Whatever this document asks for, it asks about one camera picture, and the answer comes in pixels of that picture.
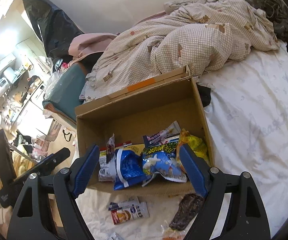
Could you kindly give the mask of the yellow triangular snack bag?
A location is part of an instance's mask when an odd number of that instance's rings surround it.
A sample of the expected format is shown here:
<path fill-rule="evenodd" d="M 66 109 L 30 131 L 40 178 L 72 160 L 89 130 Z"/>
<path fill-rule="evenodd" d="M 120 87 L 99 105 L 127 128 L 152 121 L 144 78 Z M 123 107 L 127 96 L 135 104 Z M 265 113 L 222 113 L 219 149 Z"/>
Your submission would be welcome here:
<path fill-rule="evenodd" d="M 189 131 L 183 128 L 179 134 L 179 141 L 177 144 L 177 162 L 181 167 L 183 167 L 183 165 L 181 163 L 179 153 L 180 147 L 184 144 L 188 144 L 188 146 L 190 146 L 190 148 L 197 157 L 203 158 L 210 165 L 207 146 L 205 142 L 201 138 L 191 135 Z"/>

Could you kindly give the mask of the white red food packet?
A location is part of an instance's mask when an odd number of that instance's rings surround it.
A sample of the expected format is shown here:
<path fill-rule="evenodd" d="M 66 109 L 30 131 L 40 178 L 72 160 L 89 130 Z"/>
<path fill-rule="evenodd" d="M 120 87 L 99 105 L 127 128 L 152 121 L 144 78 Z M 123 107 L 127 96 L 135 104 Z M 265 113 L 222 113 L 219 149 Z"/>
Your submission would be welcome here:
<path fill-rule="evenodd" d="M 108 210 L 114 225 L 129 222 L 131 220 L 149 218 L 146 202 L 140 202 L 138 197 L 130 197 L 119 203 L 111 202 Z"/>

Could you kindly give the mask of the blue Lonely God snack bag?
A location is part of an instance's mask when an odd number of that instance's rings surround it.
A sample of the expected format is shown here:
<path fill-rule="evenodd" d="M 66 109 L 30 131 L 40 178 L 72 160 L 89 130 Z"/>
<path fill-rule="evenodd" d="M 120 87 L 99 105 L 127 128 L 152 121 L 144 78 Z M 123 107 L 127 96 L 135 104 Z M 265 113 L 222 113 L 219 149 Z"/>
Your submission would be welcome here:
<path fill-rule="evenodd" d="M 149 184 L 157 174 L 176 183 L 186 183 L 187 176 L 177 162 L 177 142 L 168 142 L 159 146 L 145 148 L 141 154 L 142 168 L 146 175 L 142 186 Z"/>

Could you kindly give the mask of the white and red snack bag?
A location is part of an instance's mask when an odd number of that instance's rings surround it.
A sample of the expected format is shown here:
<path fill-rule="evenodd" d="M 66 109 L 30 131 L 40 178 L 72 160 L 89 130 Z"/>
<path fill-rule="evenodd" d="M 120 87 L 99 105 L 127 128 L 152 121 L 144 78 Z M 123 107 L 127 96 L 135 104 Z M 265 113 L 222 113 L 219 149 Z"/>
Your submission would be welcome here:
<path fill-rule="evenodd" d="M 131 150 L 135 154 L 140 155 L 144 148 L 144 144 L 132 144 L 131 141 L 116 145 L 115 135 L 113 134 L 107 141 L 105 148 L 100 150 L 98 180 L 100 182 L 115 181 L 115 157 L 118 150 Z"/>

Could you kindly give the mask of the dark blue snack bag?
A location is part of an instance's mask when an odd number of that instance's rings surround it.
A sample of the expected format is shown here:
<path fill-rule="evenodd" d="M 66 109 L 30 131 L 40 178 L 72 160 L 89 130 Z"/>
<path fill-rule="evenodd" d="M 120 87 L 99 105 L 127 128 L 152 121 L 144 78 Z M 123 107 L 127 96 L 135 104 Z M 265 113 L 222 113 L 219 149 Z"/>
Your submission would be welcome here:
<path fill-rule="evenodd" d="M 142 159 L 132 150 L 115 150 L 116 178 L 113 189 L 122 190 L 140 184 L 146 179 Z"/>

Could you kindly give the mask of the tan yellow snack packet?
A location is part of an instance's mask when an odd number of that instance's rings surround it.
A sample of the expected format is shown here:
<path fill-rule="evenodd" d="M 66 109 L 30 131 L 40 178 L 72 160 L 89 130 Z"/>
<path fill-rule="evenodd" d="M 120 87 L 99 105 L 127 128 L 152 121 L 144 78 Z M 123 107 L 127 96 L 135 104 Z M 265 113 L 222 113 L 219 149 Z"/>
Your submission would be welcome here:
<path fill-rule="evenodd" d="M 162 140 L 177 135 L 181 132 L 181 128 L 179 126 L 179 123 L 177 121 L 172 122 L 166 129 L 155 133 L 153 135 L 144 135 L 143 136 L 143 141 L 144 145 L 146 147 L 151 147 L 159 142 L 162 142 Z"/>

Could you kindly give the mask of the dark brown snack packet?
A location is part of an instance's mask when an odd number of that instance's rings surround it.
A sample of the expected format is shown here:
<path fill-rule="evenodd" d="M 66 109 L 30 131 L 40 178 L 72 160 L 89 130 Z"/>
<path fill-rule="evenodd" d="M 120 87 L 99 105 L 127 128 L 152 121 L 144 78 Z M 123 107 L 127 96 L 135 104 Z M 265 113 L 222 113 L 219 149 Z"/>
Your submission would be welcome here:
<path fill-rule="evenodd" d="M 179 203 L 179 208 L 169 224 L 172 230 L 183 231 L 199 213 L 204 203 L 204 198 L 196 193 L 184 195 Z"/>

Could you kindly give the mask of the white floral bed sheet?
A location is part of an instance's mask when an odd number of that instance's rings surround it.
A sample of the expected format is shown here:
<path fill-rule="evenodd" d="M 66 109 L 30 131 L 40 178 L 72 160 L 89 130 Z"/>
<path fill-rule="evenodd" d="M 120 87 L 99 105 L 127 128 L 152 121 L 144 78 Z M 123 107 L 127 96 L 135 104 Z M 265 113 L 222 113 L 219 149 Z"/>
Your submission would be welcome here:
<path fill-rule="evenodd" d="M 216 167 L 228 174 L 248 171 L 260 192 L 273 237 L 288 218 L 288 53 L 252 50 L 241 62 L 200 78 L 211 88 L 204 108 Z M 129 197 L 86 189 L 78 207 L 95 239 L 113 232 L 124 239 L 162 239 L 184 195 L 145 196 L 149 218 L 114 225 L 109 202 Z"/>

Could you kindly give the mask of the black cloth under duvet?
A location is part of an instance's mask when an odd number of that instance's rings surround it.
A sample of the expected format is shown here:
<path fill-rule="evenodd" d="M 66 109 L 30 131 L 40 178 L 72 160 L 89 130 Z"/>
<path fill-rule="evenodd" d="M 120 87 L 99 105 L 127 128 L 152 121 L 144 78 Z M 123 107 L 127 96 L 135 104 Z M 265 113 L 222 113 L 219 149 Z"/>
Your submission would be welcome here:
<path fill-rule="evenodd" d="M 209 87 L 201 86 L 199 84 L 197 84 L 197 89 L 198 89 L 203 107 L 208 106 L 211 103 L 211 89 Z"/>

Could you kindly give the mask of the brown cardboard box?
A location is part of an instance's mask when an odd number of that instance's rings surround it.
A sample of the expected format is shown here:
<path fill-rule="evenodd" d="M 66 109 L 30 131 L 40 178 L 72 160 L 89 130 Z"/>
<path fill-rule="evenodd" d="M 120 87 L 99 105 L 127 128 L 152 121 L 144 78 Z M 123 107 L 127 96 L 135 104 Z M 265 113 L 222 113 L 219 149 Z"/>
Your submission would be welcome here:
<path fill-rule="evenodd" d="M 129 94 L 109 95 L 77 107 L 79 154 L 84 155 L 94 144 L 105 147 L 113 134 L 117 144 L 127 141 L 141 144 L 144 135 L 153 135 L 177 121 L 180 128 L 203 139 L 212 159 L 211 137 L 197 89 L 197 78 L 164 74 L 157 79 L 157 83 Z M 153 179 L 145 187 L 136 185 L 117 191 L 118 194 L 137 196 L 191 192 L 195 190 L 190 179 L 186 183 L 176 183 L 161 177 Z"/>

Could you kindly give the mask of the pink blanket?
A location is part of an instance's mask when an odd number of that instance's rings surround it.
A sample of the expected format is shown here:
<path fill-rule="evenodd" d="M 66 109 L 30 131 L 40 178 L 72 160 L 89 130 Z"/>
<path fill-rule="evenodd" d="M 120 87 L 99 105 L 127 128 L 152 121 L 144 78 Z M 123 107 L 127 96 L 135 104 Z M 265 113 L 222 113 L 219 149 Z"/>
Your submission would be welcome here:
<path fill-rule="evenodd" d="M 71 66 L 94 53 L 104 52 L 107 46 L 117 37 L 111 33 L 89 33 L 81 34 L 73 38 L 68 54 L 73 59 L 68 63 Z"/>

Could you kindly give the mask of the black plastic bag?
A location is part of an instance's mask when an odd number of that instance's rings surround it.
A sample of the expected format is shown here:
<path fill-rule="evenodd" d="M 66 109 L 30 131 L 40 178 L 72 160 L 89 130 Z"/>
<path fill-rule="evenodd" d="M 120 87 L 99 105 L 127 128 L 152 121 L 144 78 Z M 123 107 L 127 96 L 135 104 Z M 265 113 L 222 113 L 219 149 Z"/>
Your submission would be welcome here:
<path fill-rule="evenodd" d="M 46 55 L 71 60 L 68 49 L 73 38 L 83 34 L 68 15 L 50 0 L 22 0 L 26 14 Z"/>

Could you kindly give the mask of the checkered beige duvet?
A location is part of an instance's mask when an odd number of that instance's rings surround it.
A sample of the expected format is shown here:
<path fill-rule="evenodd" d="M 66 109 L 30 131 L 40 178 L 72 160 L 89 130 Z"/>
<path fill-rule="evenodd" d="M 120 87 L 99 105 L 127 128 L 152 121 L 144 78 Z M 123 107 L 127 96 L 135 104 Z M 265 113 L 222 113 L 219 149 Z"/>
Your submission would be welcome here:
<path fill-rule="evenodd" d="M 242 61 L 252 48 L 277 50 L 273 24 L 245 0 L 198 0 L 114 38 L 87 74 L 83 102 L 187 67 L 194 76 Z"/>

